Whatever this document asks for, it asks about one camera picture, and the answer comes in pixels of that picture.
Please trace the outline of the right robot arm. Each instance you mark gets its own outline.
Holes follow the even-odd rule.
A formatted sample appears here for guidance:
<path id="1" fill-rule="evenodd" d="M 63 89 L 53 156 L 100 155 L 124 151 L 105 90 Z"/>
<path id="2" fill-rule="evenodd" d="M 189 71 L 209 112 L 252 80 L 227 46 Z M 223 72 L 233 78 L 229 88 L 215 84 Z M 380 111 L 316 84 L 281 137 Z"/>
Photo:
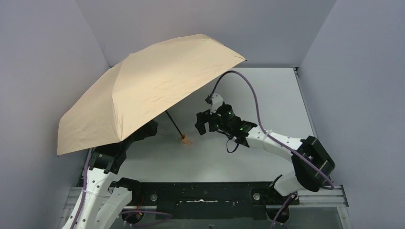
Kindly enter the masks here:
<path id="1" fill-rule="evenodd" d="M 237 145 L 262 149 L 290 162 L 294 170 L 273 184 L 281 196 L 305 189 L 317 192 L 331 183 L 335 163 L 314 136 L 300 139 L 262 130 L 259 125 L 236 116 L 229 104 L 222 104 L 215 112 L 197 113 L 195 127 L 201 135 L 218 132 Z"/>

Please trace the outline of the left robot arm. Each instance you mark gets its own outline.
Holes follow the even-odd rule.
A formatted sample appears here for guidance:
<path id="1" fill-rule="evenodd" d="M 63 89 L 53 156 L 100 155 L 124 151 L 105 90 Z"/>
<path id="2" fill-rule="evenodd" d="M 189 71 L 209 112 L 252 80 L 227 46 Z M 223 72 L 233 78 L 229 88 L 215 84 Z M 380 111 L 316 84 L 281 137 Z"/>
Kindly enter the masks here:
<path id="1" fill-rule="evenodd" d="M 83 187 L 63 228 L 108 229 L 129 204 L 138 181 L 118 176 L 126 151 L 135 141 L 155 136 L 158 123 L 147 122 L 119 143 L 91 149 L 84 168 Z"/>

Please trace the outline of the beige folding umbrella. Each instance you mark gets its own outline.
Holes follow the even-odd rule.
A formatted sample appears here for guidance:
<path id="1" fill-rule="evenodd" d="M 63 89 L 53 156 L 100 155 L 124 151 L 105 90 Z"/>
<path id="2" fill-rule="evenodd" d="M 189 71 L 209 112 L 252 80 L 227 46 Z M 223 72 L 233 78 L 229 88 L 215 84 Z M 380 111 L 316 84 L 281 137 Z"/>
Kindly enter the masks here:
<path id="1" fill-rule="evenodd" d="M 91 85 L 59 122 L 57 154 L 119 143 L 245 58 L 195 34 L 130 54 Z"/>

